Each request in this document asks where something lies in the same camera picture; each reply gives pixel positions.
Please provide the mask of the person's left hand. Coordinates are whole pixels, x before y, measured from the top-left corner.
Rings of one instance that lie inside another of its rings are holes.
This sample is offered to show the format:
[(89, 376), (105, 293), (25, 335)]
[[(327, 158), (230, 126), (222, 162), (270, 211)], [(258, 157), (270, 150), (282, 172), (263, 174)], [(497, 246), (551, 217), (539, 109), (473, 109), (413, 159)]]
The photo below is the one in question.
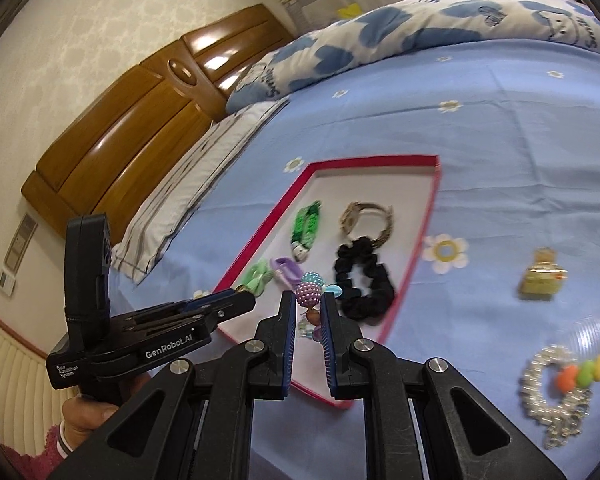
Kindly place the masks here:
[(58, 429), (59, 452), (69, 455), (75, 451), (118, 409), (116, 404), (94, 401), (82, 393), (65, 400)]

